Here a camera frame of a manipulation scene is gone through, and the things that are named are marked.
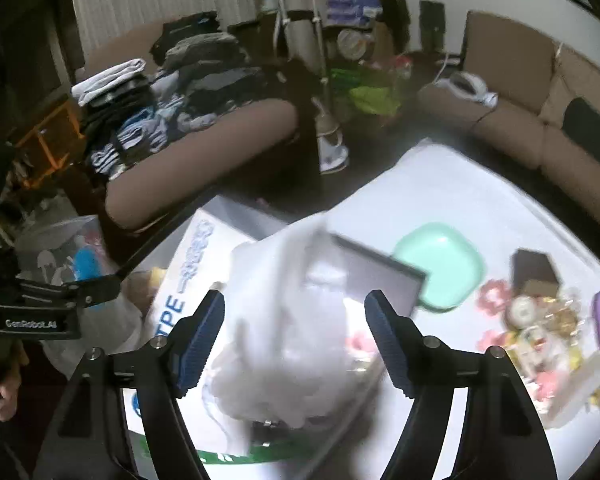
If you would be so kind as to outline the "person's bare left hand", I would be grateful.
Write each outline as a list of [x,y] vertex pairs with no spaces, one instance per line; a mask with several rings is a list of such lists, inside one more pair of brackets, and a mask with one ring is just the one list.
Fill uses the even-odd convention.
[[30,362],[20,340],[10,343],[8,355],[0,360],[0,365],[1,362],[7,364],[7,370],[0,374],[0,422],[8,422],[17,411],[18,391],[22,383],[21,369]]

